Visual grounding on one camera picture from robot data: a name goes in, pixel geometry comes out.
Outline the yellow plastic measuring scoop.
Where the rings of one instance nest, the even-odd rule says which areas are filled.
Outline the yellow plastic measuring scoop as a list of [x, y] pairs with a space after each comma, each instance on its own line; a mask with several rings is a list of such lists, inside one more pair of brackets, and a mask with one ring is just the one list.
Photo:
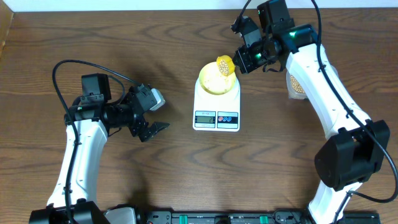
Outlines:
[[219, 72], [222, 75], [228, 77], [232, 73], [234, 73], [235, 64], [233, 63], [233, 59], [230, 56], [228, 56], [228, 55], [219, 56], [216, 59], [216, 64], [217, 64]]

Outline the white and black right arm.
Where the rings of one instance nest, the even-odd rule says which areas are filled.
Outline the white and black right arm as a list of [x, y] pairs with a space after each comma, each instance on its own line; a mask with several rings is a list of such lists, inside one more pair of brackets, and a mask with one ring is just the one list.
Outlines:
[[328, 61], [321, 26], [296, 25], [281, 0], [266, 1], [257, 11], [258, 22], [240, 14], [231, 26], [244, 41], [233, 62], [243, 74], [280, 63], [303, 88], [326, 137], [314, 158], [320, 184], [308, 204], [307, 220], [340, 222], [349, 199], [391, 159], [389, 127], [373, 121], [349, 95]]

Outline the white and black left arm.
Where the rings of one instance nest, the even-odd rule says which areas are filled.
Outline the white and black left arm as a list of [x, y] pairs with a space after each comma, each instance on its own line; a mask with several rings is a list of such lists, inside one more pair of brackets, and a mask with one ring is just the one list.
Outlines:
[[109, 130], [129, 128], [132, 136], [146, 142], [168, 123], [149, 124], [144, 113], [165, 104], [161, 92], [149, 85], [130, 87], [111, 102], [109, 76], [83, 75], [83, 94], [65, 115], [67, 146], [55, 189], [47, 206], [32, 211], [30, 223], [145, 223], [134, 207], [118, 205], [107, 212], [96, 204], [100, 159]]

